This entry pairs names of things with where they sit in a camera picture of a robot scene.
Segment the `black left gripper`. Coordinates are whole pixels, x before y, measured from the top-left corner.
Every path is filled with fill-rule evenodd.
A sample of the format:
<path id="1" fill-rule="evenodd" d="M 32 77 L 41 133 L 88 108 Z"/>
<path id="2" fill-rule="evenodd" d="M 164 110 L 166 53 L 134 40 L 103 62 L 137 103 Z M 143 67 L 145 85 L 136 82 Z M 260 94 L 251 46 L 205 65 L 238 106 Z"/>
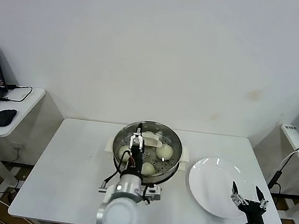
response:
<path id="1" fill-rule="evenodd" d="M 123 175 L 142 176 L 143 153 L 140 149 L 143 149 L 144 139 L 141 135 L 141 126 L 142 123 L 139 123 L 136 133 L 130 137 L 131 149 L 127 153 L 129 159 L 126 169 L 122 172 Z"/>

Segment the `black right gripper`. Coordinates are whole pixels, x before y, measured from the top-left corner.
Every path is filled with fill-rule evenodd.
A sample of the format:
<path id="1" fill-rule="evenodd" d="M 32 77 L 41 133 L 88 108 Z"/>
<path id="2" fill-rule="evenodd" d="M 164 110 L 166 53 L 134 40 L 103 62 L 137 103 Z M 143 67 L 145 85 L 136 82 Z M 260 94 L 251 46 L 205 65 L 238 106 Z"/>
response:
<path id="1" fill-rule="evenodd" d="M 246 215 L 247 224 L 264 224 L 262 215 L 266 212 L 268 200 L 265 199 L 258 186 L 256 186 L 256 193 L 259 202 L 245 200 L 239 194 L 236 182 L 233 181 L 231 199 L 238 206 L 238 209 Z"/>

